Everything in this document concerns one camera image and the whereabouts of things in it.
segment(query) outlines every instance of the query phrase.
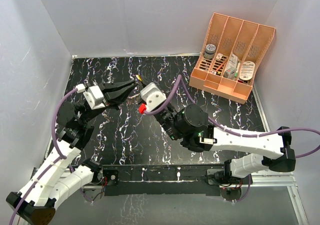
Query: white backdrop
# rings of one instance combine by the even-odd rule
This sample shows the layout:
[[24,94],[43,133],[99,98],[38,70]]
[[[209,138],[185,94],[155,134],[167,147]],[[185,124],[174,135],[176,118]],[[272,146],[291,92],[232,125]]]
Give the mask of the white backdrop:
[[201,51],[213,12],[264,23],[277,0],[42,0],[72,55]]
[[72,57],[41,0],[0,0],[0,8],[0,221],[8,224],[6,197],[44,159]]
[[[269,56],[259,68],[256,86],[271,129],[280,126],[320,130],[319,0],[278,0],[266,24],[276,27]],[[293,132],[297,155],[320,144],[310,132]],[[320,221],[320,152],[299,158],[294,172],[311,225]]]

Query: red cap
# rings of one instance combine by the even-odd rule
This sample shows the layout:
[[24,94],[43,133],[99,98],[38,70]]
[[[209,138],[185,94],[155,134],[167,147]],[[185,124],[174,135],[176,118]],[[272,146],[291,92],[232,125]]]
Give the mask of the red cap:
[[147,107],[144,103],[142,103],[139,107],[139,113],[144,114],[145,110],[147,110]]

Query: bottle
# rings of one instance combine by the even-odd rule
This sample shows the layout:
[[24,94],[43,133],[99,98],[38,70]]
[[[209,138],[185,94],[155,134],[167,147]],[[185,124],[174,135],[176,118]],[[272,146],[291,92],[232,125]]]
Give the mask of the bottle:
[[213,59],[216,53],[216,46],[213,44],[208,44],[205,46],[204,54],[203,56],[206,59]]

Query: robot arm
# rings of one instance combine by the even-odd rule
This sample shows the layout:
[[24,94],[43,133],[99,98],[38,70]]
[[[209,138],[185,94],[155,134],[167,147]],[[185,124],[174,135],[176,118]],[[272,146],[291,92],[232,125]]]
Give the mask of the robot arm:
[[75,172],[58,180],[89,142],[94,127],[88,123],[108,108],[118,110],[136,85],[135,80],[131,80],[76,87],[78,93],[84,93],[85,101],[65,101],[56,119],[62,128],[57,143],[66,159],[61,159],[54,148],[32,179],[19,192],[11,192],[6,198],[13,210],[22,201],[17,211],[20,217],[31,225],[47,225],[56,209],[75,191],[90,182],[99,182],[102,166],[89,159]]
[[[166,100],[166,95],[152,82],[148,85],[140,78],[141,99],[144,101],[139,108],[140,113],[158,109]],[[230,134],[209,124],[208,114],[198,105],[190,104],[180,111],[169,103],[154,117],[172,140],[180,140],[183,147],[193,152],[232,150],[251,153],[239,159],[224,162],[224,171],[208,175],[208,179],[218,184],[239,182],[251,173],[265,169],[275,172],[292,172],[295,169],[295,152],[290,148],[291,133],[278,133],[259,137],[263,132],[246,131],[225,127],[227,130],[242,135],[258,135],[257,138]]]

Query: black marble surface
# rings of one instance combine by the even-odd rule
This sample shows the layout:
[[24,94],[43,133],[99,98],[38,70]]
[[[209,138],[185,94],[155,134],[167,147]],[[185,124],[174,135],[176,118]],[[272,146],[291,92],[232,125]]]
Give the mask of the black marble surface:
[[[197,60],[198,56],[78,58],[72,63],[66,92],[83,82],[122,82],[142,74],[169,93],[177,75],[182,74],[197,104],[219,123],[263,132],[253,94],[245,104],[240,104],[188,86]],[[167,136],[153,116],[142,116],[138,112],[139,106],[135,102],[139,92],[137,87],[120,111],[107,109],[92,121],[93,135],[75,159],[75,165],[87,158],[102,165],[221,164],[245,154],[226,150],[195,153],[181,147],[178,141]],[[74,94],[70,99],[79,102],[84,97]],[[177,109],[189,102],[182,88],[172,100]]]

